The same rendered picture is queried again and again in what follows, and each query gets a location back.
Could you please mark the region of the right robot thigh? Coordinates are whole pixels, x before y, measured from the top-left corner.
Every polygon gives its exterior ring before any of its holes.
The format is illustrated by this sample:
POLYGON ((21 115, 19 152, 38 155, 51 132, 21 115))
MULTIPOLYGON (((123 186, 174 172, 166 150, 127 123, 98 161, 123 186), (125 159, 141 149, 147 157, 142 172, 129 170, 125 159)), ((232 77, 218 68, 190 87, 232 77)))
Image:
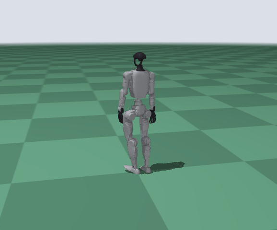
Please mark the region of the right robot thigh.
POLYGON ((148 138, 148 128, 149 128, 149 120, 151 116, 151 111, 148 109, 145 109, 146 113, 145 115, 142 115, 139 117, 139 124, 140 124, 140 132, 141 132, 141 143, 143 145, 149 144, 149 138, 148 138))

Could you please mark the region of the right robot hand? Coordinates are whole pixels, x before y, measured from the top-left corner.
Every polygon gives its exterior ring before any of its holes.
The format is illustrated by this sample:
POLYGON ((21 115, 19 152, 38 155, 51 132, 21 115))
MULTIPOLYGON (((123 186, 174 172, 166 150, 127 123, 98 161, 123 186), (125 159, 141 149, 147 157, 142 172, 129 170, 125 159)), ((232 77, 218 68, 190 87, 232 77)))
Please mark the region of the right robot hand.
POLYGON ((153 110, 150 110, 151 111, 151 116, 150 116, 150 120, 149 120, 149 122, 150 122, 150 124, 151 123, 155 123, 155 121, 156 121, 156 114, 155 114, 155 106, 153 107, 153 110))

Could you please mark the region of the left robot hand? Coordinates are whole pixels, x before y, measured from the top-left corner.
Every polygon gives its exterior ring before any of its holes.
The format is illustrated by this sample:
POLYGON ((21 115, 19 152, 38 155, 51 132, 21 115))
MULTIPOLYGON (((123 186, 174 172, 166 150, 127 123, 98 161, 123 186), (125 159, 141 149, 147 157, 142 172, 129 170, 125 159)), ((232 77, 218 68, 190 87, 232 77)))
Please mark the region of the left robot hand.
POLYGON ((118 118, 119 118, 119 122, 120 123, 123 123, 123 115, 122 115, 122 113, 124 112, 124 109, 123 108, 121 108, 121 111, 118 111, 118 118))

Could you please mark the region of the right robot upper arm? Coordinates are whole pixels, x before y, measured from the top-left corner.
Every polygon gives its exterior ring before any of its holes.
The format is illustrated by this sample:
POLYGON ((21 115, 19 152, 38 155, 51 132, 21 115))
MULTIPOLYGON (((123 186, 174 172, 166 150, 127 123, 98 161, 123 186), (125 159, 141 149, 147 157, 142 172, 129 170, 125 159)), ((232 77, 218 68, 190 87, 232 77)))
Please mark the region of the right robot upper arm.
POLYGON ((154 94, 154 78, 155 74, 153 72, 150 72, 150 81, 149 81, 149 90, 148 90, 148 95, 154 94))

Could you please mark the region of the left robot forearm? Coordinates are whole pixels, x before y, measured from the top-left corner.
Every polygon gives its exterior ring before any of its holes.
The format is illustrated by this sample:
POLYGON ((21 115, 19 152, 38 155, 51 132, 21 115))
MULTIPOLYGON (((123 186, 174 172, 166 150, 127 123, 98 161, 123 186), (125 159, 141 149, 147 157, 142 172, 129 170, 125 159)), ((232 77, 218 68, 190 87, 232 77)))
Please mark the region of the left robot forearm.
POLYGON ((119 97, 119 104, 118 104, 118 111, 121 111, 121 108, 124 109, 125 99, 126 97, 123 96, 124 92, 123 90, 120 90, 120 97, 119 97))

